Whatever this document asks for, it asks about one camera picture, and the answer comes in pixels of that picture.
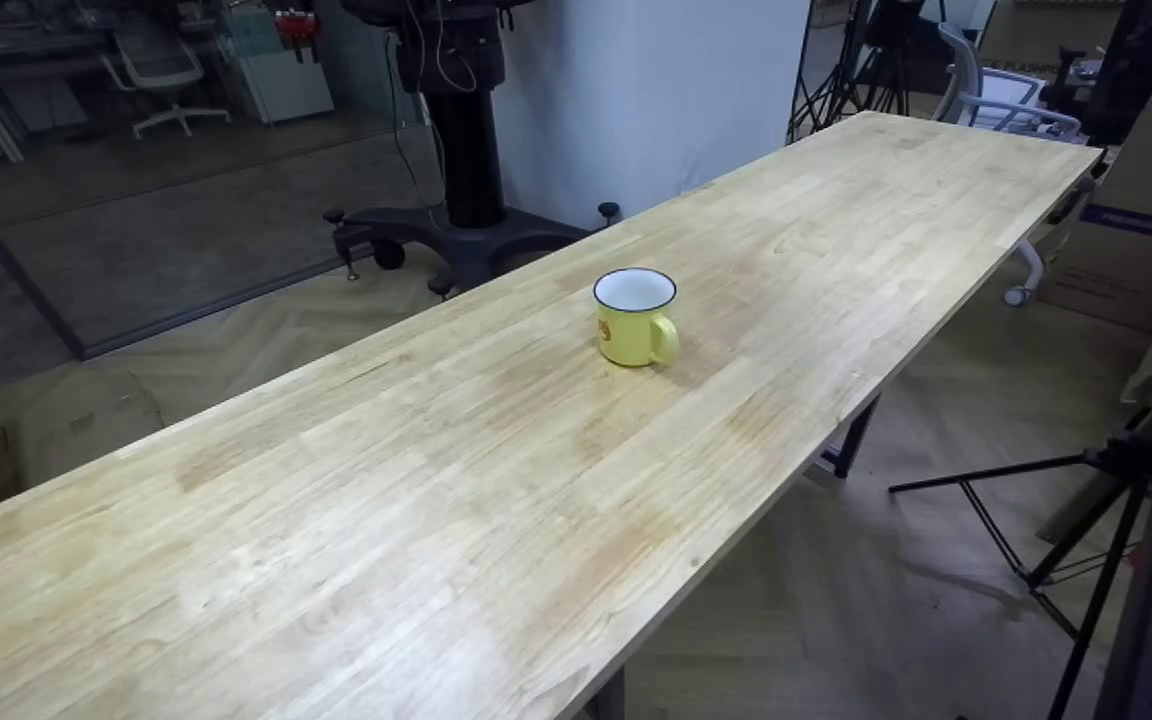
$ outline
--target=office chair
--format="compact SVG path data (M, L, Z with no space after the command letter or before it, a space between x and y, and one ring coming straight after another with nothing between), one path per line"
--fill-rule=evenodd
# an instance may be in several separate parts
M1039 107L1039 77L983 68L974 44L958 27L938 23L934 32L953 51L953 77L934 107L938 124L1082 142L1076 117ZM1020 238L1014 251L1026 273L1014 288L1004 290L1011 308L1026 304L1045 285L1045 254L1033 247L1033 238Z
M230 124L228 107L181 107L181 92L202 78L202 63L175 32L141 21L117 27L112 41L119 47L119 59L99 54L112 85L129 95L157 95L168 102L164 110L133 124L134 141L160 124L181 124L181 133L192 136L188 120L202 117Z

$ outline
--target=yellow mug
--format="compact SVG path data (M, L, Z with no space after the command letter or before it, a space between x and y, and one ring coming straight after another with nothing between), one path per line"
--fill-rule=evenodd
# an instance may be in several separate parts
M600 352L619 366L668 365L680 352L680 333L664 314L676 285L650 268L619 268L591 285L600 301Z

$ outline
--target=mug handle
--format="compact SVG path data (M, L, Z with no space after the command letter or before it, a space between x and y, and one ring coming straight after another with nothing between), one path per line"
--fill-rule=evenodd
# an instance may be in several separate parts
M650 365L680 356L680 329L668 314L650 314Z

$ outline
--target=wooden table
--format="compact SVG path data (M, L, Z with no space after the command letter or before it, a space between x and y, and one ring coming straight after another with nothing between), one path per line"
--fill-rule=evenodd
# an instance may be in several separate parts
M0 502L0 715L581 709L1091 160L857 117Z

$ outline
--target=mug rim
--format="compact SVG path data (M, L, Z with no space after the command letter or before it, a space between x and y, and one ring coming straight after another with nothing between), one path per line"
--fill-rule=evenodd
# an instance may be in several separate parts
M600 296L600 285L604 285L606 274L629 274L629 273L658 274L658 279L668 285L668 296L664 296L658 304L650 304L650 308L617 308L617 304L606 304L606 301ZM673 301L680 296L680 285L676 285L668 273L658 273L658 268L606 268L600 279L591 279L588 290L591 290L591 301L595 301L600 308L606 308L606 312L641 314L641 312L658 312L664 304L673 304Z

